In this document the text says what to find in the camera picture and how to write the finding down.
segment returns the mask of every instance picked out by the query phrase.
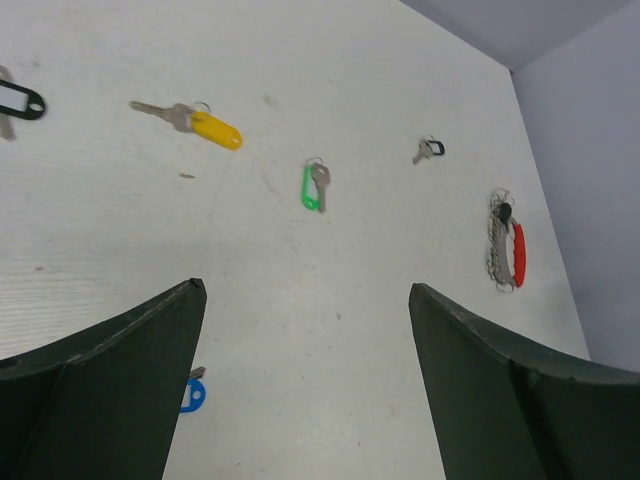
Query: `black key tag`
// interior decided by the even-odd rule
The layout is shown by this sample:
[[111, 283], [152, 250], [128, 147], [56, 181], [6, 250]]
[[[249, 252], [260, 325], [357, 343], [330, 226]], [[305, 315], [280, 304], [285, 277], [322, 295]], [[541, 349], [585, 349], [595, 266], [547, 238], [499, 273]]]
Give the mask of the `black key tag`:
[[46, 110], [44, 99], [33, 90], [0, 80], [0, 113], [24, 120], [37, 120]]

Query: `yellow key tag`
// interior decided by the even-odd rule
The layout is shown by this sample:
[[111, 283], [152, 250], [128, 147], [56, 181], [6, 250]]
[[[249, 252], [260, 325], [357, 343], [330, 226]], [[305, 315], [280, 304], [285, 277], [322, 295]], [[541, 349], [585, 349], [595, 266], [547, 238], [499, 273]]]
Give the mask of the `yellow key tag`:
[[195, 112], [191, 115], [191, 126], [193, 131], [202, 138], [229, 150], [237, 150], [242, 146], [242, 135], [236, 128], [212, 117], [207, 112]]

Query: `gray wall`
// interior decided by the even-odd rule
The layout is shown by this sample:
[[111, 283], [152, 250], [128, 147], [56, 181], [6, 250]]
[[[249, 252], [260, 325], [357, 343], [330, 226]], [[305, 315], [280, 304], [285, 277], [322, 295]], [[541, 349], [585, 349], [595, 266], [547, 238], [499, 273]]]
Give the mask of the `gray wall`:
[[640, 0], [514, 84], [591, 357], [640, 371]]
[[402, 0], [511, 70], [632, 0]]

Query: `key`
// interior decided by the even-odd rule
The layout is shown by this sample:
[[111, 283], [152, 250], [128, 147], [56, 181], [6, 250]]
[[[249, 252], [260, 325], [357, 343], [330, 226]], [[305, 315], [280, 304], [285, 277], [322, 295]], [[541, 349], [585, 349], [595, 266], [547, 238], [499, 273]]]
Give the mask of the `key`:
[[194, 368], [189, 373], [189, 378], [195, 378], [195, 379], [199, 380], [202, 377], [204, 377], [204, 372], [206, 372], [206, 371], [207, 371], [207, 369], [204, 368], [204, 367]]
[[129, 102], [129, 106], [138, 112], [148, 113], [155, 115], [161, 119], [169, 122], [173, 125], [178, 132], [190, 133], [193, 132], [191, 126], [191, 115], [195, 112], [195, 109], [184, 105], [182, 103], [176, 103], [172, 107], [162, 108], [155, 105], [149, 105], [142, 102]]
[[[13, 83], [11, 72], [7, 67], [2, 65], [0, 65], [0, 80]], [[13, 131], [13, 126], [11, 125], [11, 119], [9, 118], [9, 115], [5, 115], [4, 113], [0, 113], [0, 137], [9, 141], [16, 139], [16, 134]]]
[[417, 165], [423, 158], [441, 157], [444, 155], [444, 144], [439, 142], [435, 138], [431, 137], [431, 140], [420, 140], [418, 144], [418, 154], [413, 157], [413, 164]]
[[431, 148], [431, 144], [427, 140], [420, 140], [418, 144], [418, 154], [413, 157], [413, 164], [417, 165], [420, 160], [423, 158], [429, 159], [433, 157], [433, 148]]
[[327, 205], [325, 200], [325, 189], [331, 183], [329, 169], [320, 163], [314, 163], [311, 168], [311, 178], [316, 182], [318, 188], [318, 211], [324, 213]]

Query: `green key tag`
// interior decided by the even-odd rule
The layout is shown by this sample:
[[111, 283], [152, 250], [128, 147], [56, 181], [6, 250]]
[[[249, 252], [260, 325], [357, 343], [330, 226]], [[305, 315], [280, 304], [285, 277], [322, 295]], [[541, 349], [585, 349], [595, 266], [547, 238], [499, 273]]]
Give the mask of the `green key tag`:
[[315, 163], [307, 163], [304, 166], [304, 173], [302, 174], [302, 205], [307, 210], [317, 211], [320, 208], [320, 202], [318, 201], [318, 190], [315, 188], [315, 182], [311, 178], [311, 170]]

